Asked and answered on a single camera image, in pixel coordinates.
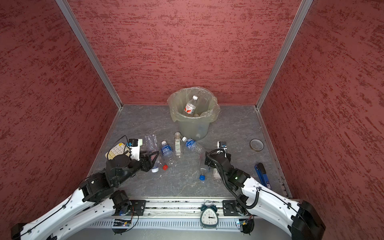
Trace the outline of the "purple label clear bottle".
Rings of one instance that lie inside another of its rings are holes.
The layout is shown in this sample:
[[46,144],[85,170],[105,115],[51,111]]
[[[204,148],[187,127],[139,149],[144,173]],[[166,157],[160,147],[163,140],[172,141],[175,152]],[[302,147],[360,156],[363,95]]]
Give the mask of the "purple label clear bottle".
[[151,171],[152,171],[153,173],[157,173],[157,172],[159,171],[159,167],[153,167],[153,168],[151,169]]

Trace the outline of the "red label cola bottle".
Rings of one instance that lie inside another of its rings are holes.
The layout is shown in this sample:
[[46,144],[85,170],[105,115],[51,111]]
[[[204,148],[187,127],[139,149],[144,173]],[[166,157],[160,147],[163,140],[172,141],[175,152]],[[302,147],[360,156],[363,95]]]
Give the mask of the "red label cola bottle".
[[165,160],[162,158],[162,152],[158,147],[158,141],[157,141],[156,135],[145,136],[145,143],[146,143],[148,153],[159,151],[159,156],[157,158],[157,161],[154,167],[159,167],[159,170],[163,169],[164,171],[166,171],[168,169],[168,165],[166,164]]

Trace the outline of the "yellow label white bottle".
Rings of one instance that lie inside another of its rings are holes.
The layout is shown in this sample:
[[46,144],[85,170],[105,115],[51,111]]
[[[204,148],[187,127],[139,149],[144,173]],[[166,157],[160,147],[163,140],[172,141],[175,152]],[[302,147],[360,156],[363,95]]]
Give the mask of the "yellow label white bottle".
[[220,174],[219,174],[219,172],[218,172],[217,169],[213,169],[213,179],[214,179],[214,180],[219,180],[219,179],[221,179],[221,176],[220,176]]

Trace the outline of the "red white label water bottle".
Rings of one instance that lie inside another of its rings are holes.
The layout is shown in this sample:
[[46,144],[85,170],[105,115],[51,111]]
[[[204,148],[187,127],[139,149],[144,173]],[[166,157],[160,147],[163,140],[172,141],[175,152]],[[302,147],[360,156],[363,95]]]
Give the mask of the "red white label water bottle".
[[197,108],[197,103],[198,103],[199,97],[194,95],[193,98],[187,102],[185,108],[184,108],[184,113],[187,116],[193,116],[195,113],[195,110]]

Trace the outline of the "translucent green bin liner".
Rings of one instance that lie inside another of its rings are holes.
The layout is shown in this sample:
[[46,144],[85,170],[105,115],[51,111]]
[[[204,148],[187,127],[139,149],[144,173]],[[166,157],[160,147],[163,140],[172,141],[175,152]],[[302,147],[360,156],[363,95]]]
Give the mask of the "translucent green bin liner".
[[167,100],[174,122],[212,123],[221,111],[217,98],[202,87],[181,89]]

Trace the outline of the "clear bottle blue cap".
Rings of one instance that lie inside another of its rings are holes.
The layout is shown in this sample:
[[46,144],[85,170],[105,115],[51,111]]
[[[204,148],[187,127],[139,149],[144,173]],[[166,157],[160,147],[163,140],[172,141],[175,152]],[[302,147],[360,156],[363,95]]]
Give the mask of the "clear bottle blue cap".
[[207,179],[209,175],[209,170],[210,170],[209,166],[205,164],[205,161],[206,161],[206,157],[204,155],[201,155],[199,159],[199,171],[200,171],[199,180],[202,182]]

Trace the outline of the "blue label bottle upper left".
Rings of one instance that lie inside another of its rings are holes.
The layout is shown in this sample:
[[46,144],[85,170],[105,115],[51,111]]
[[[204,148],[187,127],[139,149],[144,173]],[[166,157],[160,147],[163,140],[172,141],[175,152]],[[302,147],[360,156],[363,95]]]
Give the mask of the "blue label bottle upper left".
[[170,161],[174,155],[174,152],[171,146],[166,141],[162,141],[161,144],[162,144],[161,151],[165,160]]

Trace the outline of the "beige calculator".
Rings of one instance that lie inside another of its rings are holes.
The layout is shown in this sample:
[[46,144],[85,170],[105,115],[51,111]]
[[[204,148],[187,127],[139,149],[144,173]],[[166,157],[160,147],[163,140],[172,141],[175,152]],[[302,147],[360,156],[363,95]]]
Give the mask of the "beige calculator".
[[131,155],[131,150],[127,146],[127,144],[118,143],[116,146],[108,150],[108,152],[106,153],[106,158],[107,160],[112,160],[113,158],[119,155],[126,155],[128,157]]

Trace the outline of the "green label square bottle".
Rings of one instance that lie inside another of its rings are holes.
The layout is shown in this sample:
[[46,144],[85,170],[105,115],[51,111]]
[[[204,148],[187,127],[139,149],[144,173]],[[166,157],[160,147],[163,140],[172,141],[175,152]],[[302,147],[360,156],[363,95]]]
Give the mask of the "green label square bottle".
[[182,152],[182,137],[180,132],[174,134],[175,137],[175,156],[180,158],[183,155]]

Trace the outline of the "tape roll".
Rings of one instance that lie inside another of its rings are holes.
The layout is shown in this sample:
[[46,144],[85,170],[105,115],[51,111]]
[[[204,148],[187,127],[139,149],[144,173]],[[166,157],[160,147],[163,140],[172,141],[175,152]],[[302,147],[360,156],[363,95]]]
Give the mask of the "tape roll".
[[258,139],[252,139],[250,141],[250,148],[255,152],[260,152],[264,149],[264,143]]

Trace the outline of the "blue box cutter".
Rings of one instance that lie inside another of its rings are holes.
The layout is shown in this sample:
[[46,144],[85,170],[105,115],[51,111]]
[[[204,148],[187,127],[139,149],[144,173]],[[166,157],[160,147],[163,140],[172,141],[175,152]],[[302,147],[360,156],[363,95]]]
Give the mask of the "blue box cutter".
[[256,170],[256,173],[260,179],[260,183],[267,187],[268,189],[272,189],[271,187],[271,184],[270,184],[270,181],[269,181],[269,178],[267,176],[267,172],[266,172],[266,169],[263,165],[263,163],[258,163],[255,165],[255,170]]

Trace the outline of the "green alarm clock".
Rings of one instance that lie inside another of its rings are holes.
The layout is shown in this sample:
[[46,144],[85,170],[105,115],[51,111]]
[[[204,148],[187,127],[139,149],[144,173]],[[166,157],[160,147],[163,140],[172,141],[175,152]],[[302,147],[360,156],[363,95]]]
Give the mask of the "green alarm clock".
[[214,204],[201,206],[200,224],[202,229],[217,229],[219,225],[218,208]]

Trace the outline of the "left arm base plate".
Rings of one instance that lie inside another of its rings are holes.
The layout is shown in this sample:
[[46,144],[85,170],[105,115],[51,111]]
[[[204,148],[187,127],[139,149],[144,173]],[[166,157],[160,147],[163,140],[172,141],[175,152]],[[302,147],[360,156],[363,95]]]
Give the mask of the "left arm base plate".
[[146,200],[131,200],[120,208],[119,216],[142,216],[146,208]]

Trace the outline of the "aluminium front rail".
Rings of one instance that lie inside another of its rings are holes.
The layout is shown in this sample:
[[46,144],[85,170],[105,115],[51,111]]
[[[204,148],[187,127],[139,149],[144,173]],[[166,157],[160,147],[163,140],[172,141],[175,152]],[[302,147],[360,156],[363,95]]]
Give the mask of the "aluminium front rail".
[[[203,204],[214,204],[218,208],[218,215],[220,217],[232,217],[224,216],[223,214],[223,201],[218,200],[204,200],[204,199],[187,199],[186,201],[182,199],[145,199],[147,201],[146,208],[144,210],[144,217],[165,217],[166,215],[183,217],[183,216],[193,216],[201,213],[201,206]],[[109,216],[119,216],[118,212],[123,204],[128,203],[131,200],[128,200],[126,197],[110,197],[99,203],[93,202],[80,202],[79,205],[76,205],[70,201],[66,206],[62,206],[58,212],[58,221],[67,222],[75,217],[85,217],[88,218],[92,223],[98,219]],[[248,216],[239,216],[237,218],[246,218],[250,215],[259,216],[264,219],[283,219],[287,217],[288,219],[293,219],[294,216],[303,213],[301,210],[302,205],[295,201],[287,201],[278,203],[278,205],[269,205],[266,201],[259,199],[256,207],[252,209],[246,209],[249,213]]]

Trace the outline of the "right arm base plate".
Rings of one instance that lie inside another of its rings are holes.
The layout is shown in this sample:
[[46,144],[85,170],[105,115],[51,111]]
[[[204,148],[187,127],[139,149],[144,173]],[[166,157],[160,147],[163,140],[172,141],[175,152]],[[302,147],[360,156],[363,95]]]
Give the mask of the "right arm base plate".
[[242,207],[237,201],[235,200],[224,200],[223,201],[223,214],[224,216],[248,216],[249,213],[247,210]]

